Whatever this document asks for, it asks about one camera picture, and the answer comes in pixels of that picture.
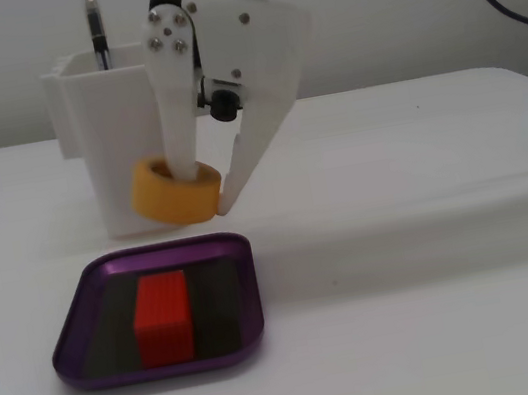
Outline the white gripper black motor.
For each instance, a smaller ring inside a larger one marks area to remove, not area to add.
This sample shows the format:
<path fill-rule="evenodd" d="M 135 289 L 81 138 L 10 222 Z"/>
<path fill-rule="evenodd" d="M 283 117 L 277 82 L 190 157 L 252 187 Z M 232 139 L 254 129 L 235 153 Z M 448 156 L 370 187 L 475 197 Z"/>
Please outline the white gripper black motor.
<path fill-rule="evenodd" d="M 180 2 L 189 15 L 176 5 L 157 5 L 142 26 L 144 65 L 172 176 L 190 178 L 198 171 L 195 37 L 204 76 L 239 84 L 251 96 L 262 91 L 274 97 L 246 103 L 242 111 L 218 208 L 219 215 L 228 214 L 296 103 L 310 15 L 273 0 Z"/>

